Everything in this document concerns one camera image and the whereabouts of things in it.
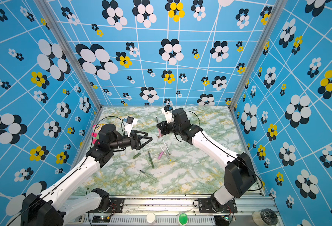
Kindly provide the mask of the left aluminium corner post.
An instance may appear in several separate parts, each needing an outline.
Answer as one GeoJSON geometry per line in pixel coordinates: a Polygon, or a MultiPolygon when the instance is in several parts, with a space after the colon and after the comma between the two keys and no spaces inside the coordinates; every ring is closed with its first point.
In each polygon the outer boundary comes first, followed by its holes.
{"type": "Polygon", "coordinates": [[[77,75],[78,79],[80,80],[81,84],[87,91],[90,99],[93,101],[95,108],[99,111],[102,109],[102,105],[96,96],[93,88],[91,88],[89,84],[89,80],[84,73],[83,69],[81,68],[77,58],[75,57],[71,46],[69,45],[64,32],[62,31],[60,25],[56,21],[56,17],[54,13],[51,11],[51,7],[46,1],[34,1],[36,6],[38,7],[40,13],[45,17],[47,23],[49,24],[53,35],[55,36],[58,44],[61,46],[62,50],[64,51],[67,59],[71,67],[74,69],[75,74],[77,75]]]}

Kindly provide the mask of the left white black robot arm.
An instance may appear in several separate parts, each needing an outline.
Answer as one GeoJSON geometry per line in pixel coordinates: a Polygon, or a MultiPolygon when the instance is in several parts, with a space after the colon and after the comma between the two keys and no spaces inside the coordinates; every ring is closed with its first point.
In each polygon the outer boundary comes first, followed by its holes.
{"type": "Polygon", "coordinates": [[[87,195],[66,203],[73,192],[113,157],[127,147],[141,150],[152,141],[148,133],[130,130],[122,135],[114,124],[105,124],[99,138],[81,162],[58,182],[35,195],[30,193],[22,203],[21,226],[64,226],[74,218],[93,210],[112,210],[109,193],[95,188],[87,195]]]}

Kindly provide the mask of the green push button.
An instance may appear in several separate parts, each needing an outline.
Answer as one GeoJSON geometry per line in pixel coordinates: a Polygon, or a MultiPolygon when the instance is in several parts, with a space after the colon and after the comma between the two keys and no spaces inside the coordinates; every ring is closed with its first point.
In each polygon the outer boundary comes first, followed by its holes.
{"type": "Polygon", "coordinates": [[[185,225],[187,225],[187,223],[189,221],[188,216],[185,213],[180,213],[178,215],[177,219],[178,219],[179,226],[185,226],[185,225]]]}

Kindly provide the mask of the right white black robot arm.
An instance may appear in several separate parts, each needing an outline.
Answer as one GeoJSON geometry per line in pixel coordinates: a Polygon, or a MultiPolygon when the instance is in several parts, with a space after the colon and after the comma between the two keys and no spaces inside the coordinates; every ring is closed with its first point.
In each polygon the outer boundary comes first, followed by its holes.
{"type": "Polygon", "coordinates": [[[166,105],[162,108],[162,113],[166,120],[156,125],[161,134],[174,134],[182,142],[205,152],[224,169],[223,185],[210,197],[212,208],[216,212],[221,212],[229,201],[240,198],[257,182],[258,176],[248,154],[238,154],[219,144],[199,125],[191,124],[182,108],[174,110],[166,105]]]}

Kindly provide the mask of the right aluminium corner post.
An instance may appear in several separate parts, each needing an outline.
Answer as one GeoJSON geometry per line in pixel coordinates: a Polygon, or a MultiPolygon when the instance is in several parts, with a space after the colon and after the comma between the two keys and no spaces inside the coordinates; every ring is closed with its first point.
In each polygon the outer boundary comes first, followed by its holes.
{"type": "Polygon", "coordinates": [[[244,73],[244,75],[241,77],[241,80],[236,88],[236,91],[234,93],[234,96],[232,98],[232,102],[231,102],[231,105],[230,105],[230,111],[233,110],[233,108],[236,106],[239,98],[241,97],[241,94],[244,90],[244,86],[247,82],[247,80],[250,78],[252,72],[253,72],[253,69],[255,68],[256,66],[256,63],[258,62],[260,56],[261,56],[261,53],[262,53],[262,50],[263,50],[263,47],[265,46],[266,42],[269,40],[270,38],[270,35],[271,33],[273,32],[280,16],[281,16],[281,13],[283,12],[283,9],[285,7],[287,3],[287,0],[279,0],[279,1],[276,1],[273,9],[272,9],[272,13],[271,13],[271,16],[270,16],[270,19],[269,21],[267,22],[267,24],[265,25],[264,29],[263,29],[263,32],[252,52],[252,55],[247,63],[247,68],[246,68],[246,71],[244,73]]]}

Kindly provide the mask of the pink green plush toy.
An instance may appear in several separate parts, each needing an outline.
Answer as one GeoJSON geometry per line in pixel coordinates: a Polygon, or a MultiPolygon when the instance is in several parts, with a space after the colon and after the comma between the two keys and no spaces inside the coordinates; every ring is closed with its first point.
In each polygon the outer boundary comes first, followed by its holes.
{"type": "Polygon", "coordinates": [[[92,144],[94,145],[96,140],[99,139],[99,132],[102,129],[100,124],[94,125],[92,128],[92,144]]]}

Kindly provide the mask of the aluminium front rail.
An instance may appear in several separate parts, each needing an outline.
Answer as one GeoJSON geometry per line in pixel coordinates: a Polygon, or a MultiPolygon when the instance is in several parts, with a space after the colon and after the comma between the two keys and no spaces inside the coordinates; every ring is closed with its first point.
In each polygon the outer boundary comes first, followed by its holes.
{"type": "MultiPolygon", "coordinates": [[[[71,196],[66,203],[71,203],[82,196],[71,196]]],[[[277,226],[284,225],[279,210],[271,197],[246,195],[234,199],[238,212],[235,214],[200,213],[198,198],[207,195],[125,195],[110,196],[124,198],[125,207],[122,213],[84,213],[65,226],[179,226],[178,215],[188,216],[186,226],[257,226],[252,213],[262,209],[271,209],[278,217],[277,226]],[[148,213],[156,215],[156,223],[146,221],[148,213]]]]}

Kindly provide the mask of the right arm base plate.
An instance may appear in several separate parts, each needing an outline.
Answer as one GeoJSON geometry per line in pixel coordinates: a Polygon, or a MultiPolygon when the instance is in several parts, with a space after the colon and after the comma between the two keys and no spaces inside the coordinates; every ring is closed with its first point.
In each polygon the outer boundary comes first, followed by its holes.
{"type": "Polygon", "coordinates": [[[234,199],[229,200],[226,204],[219,204],[212,198],[198,198],[197,202],[200,213],[235,214],[238,212],[234,199]]]}

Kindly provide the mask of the dark green gel pen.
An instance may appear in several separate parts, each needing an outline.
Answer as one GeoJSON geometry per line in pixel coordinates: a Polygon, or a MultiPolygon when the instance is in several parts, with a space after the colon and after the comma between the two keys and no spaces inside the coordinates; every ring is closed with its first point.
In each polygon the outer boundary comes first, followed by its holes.
{"type": "Polygon", "coordinates": [[[157,180],[157,178],[155,178],[154,176],[152,176],[151,174],[143,171],[143,170],[139,170],[142,174],[146,175],[147,177],[153,179],[153,180],[157,180]]]}

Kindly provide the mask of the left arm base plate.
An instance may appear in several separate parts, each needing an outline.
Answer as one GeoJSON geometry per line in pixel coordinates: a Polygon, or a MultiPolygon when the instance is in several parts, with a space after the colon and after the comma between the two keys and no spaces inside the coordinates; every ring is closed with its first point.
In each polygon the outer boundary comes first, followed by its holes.
{"type": "Polygon", "coordinates": [[[122,213],[123,208],[125,207],[124,201],[124,198],[110,197],[109,206],[107,209],[102,210],[100,208],[97,208],[95,210],[89,211],[88,213],[122,213]]]}

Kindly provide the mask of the aluminium corner post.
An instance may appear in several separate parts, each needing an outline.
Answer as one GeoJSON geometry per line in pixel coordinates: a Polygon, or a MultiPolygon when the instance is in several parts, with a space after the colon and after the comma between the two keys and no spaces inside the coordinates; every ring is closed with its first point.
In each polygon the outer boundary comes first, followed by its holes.
{"type": "Polygon", "coordinates": [[[252,52],[252,55],[247,63],[247,68],[246,68],[246,71],[244,73],[244,75],[241,77],[241,80],[236,88],[236,91],[234,93],[234,96],[232,98],[232,102],[231,102],[231,105],[230,105],[230,111],[233,110],[233,108],[236,106],[239,98],[241,97],[241,94],[244,90],[244,86],[247,82],[247,80],[250,78],[252,72],[253,72],[253,69],[255,68],[256,66],[256,63],[258,62],[260,56],[261,56],[261,53],[262,53],[262,50],[263,50],[263,47],[265,46],[266,42],[269,40],[270,38],[270,35],[271,33],[273,32],[280,16],[281,16],[281,13],[283,12],[283,9],[285,7],[287,3],[287,0],[279,0],[279,1],[276,1],[273,9],[272,9],[272,13],[271,13],[271,16],[270,16],[270,19],[269,21],[267,22],[267,24],[265,25],[264,29],[263,29],[263,32],[252,52]]]}
{"type": "Polygon", "coordinates": [[[89,80],[84,73],[83,69],[81,68],[77,58],[75,57],[71,46],[69,45],[64,32],[62,31],[60,25],[56,21],[56,17],[54,13],[51,11],[51,7],[46,1],[34,1],[36,6],[38,7],[40,13],[45,17],[47,23],[49,24],[53,35],[55,36],[58,44],[61,46],[62,50],[64,51],[67,59],[71,67],[74,69],[75,74],[77,75],[78,79],[80,80],[81,84],[87,91],[90,99],[93,101],[95,108],[99,111],[102,109],[102,105],[96,96],[93,88],[91,88],[89,84],[89,80]]]}

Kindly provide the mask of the white push button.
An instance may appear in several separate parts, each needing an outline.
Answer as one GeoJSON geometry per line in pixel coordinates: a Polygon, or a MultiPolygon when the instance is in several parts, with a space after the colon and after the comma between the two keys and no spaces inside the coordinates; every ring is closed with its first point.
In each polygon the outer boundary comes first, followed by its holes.
{"type": "Polygon", "coordinates": [[[152,212],[148,213],[146,215],[146,221],[149,224],[155,224],[156,223],[156,215],[152,212]]]}

